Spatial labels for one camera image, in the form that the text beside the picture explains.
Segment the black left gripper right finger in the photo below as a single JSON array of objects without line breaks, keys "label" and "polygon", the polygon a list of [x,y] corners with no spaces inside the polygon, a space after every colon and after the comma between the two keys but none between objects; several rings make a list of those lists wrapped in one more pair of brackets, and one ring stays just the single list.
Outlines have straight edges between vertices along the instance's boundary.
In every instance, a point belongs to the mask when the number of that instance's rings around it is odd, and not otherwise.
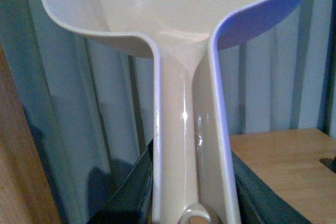
[{"label": "black left gripper right finger", "polygon": [[310,223],[232,153],[242,223]]}]

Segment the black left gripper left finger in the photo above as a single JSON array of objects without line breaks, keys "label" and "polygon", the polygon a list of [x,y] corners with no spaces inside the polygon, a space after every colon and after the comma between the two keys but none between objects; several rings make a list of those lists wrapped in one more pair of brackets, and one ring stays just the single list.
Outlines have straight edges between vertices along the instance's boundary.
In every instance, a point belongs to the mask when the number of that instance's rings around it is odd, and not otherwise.
[{"label": "black left gripper left finger", "polygon": [[138,158],[120,187],[90,223],[148,223],[152,208],[153,141]]}]

